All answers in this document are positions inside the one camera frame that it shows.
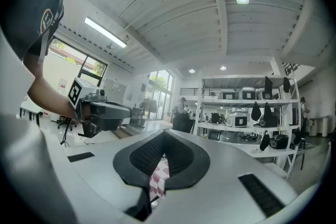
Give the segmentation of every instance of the person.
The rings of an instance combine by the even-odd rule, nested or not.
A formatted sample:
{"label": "person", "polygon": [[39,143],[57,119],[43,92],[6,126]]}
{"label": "person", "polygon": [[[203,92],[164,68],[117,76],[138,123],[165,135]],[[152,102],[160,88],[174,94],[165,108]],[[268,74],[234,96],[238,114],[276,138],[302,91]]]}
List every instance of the person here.
{"label": "person", "polygon": [[[5,0],[0,25],[14,52],[35,76],[28,91],[31,100],[43,109],[76,119],[68,99],[43,77],[43,59],[63,14],[63,0]],[[83,114],[89,117],[89,106]]]}
{"label": "person", "polygon": [[301,97],[301,118],[302,118],[302,123],[301,123],[301,134],[304,136],[306,132],[306,126],[307,126],[307,113],[310,112],[309,109],[306,109],[305,107],[306,100],[304,97]]}
{"label": "person", "polygon": [[186,122],[189,120],[187,100],[182,97],[173,110],[173,130],[185,132]]}

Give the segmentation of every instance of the ceiling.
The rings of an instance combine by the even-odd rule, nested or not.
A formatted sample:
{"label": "ceiling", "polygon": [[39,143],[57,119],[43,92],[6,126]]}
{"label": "ceiling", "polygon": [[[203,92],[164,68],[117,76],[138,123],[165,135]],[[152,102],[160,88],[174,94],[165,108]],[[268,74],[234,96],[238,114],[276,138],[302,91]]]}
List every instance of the ceiling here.
{"label": "ceiling", "polygon": [[[64,0],[64,6],[60,35],[134,73],[177,68],[184,74],[238,62],[249,70],[274,54],[316,66],[335,37],[320,0]],[[85,25],[87,16],[127,46]]]}

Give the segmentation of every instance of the dark t-shirt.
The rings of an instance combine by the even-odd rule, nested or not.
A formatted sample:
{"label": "dark t-shirt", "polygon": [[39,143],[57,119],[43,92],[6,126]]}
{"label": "dark t-shirt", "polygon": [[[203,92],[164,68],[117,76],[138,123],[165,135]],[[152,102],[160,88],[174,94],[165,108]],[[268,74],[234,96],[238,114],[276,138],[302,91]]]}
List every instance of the dark t-shirt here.
{"label": "dark t-shirt", "polygon": [[22,59],[28,51],[40,55],[43,34],[49,29],[50,39],[62,15],[63,0],[10,0],[0,23],[9,44]]}

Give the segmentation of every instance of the shelf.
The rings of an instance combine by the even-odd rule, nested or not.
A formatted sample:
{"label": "shelf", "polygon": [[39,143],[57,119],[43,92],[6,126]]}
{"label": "shelf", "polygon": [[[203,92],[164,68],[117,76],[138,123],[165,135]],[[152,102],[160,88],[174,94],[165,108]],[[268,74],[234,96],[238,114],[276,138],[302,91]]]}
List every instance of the shelf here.
{"label": "shelf", "polygon": [[275,148],[272,148],[271,146],[268,146],[265,148],[264,151],[259,153],[251,153],[252,150],[255,150],[260,147],[260,145],[248,145],[248,144],[238,144],[238,143],[229,143],[229,142],[222,142],[233,147],[236,147],[240,149],[241,151],[244,151],[248,155],[250,155],[253,158],[268,158],[268,157],[278,157],[278,156],[286,156],[291,155],[295,153],[295,150],[291,149],[285,149],[285,150],[276,150]]}
{"label": "shelf", "polygon": [[279,175],[280,177],[287,177],[288,174],[282,170],[278,165],[276,165],[275,163],[264,163],[264,165],[271,169],[274,173],[276,173],[277,175]]}
{"label": "shelf", "polygon": [[209,99],[202,99],[202,104],[204,105],[212,105],[212,106],[223,106],[223,107],[230,107],[230,108],[253,108],[253,105],[255,102],[258,103],[258,105],[261,108],[265,107],[265,104],[268,103],[271,108],[277,107],[277,106],[283,106],[288,105],[291,103],[299,103],[299,100],[297,99],[290,99],[290,100],[223,100],[223,99],[217,99],[217,100],[209,100]]}
{"label": "shelf", "polygon": [[[273,87],[278,88],[283,85],[285,76],[267,76],[272,82]],[[242,87],[263,88],[265,86],[265,75],[231,75],[231,76],[210,76],[202,78],[203,88],[208,89],[236,89]]]}
{"label": "shelf", "polygon": [[[199,125],[201,128],[221,130],[221,131],[232,131],[232,132],[275,132],[275,131],[285,131],[287,129],[286,126],[278,126],[278,127],[270,127],[270,128],[262,128],[262,127],[229,127],[218,123],[207,123],[202,122]],[[297,129],[298,125],[289,126],[291,130]]]}

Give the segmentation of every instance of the cable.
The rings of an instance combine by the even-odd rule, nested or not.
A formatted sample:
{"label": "cable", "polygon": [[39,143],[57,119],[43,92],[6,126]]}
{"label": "cable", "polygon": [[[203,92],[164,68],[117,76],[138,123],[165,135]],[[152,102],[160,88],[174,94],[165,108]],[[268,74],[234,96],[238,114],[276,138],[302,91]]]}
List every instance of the cable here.
{"label": "cable", "polygon": [[67,124],[67,127],[65,128],[65,132],[64,132],[64,136],[63,136],[63,140],[62,140],[62,142],[61,142],[61,145],[63,145],[65,142],[66,142],[66,140],[67,140],[67,131],[68,131],[68,128],[69,128],[69,126],[70,126],[70,124],[71,124],[71,121],[72,121],[72,119],[70,119],[70,118],[68,118],[69,119],[69,122],[68,122],[68,124]]}

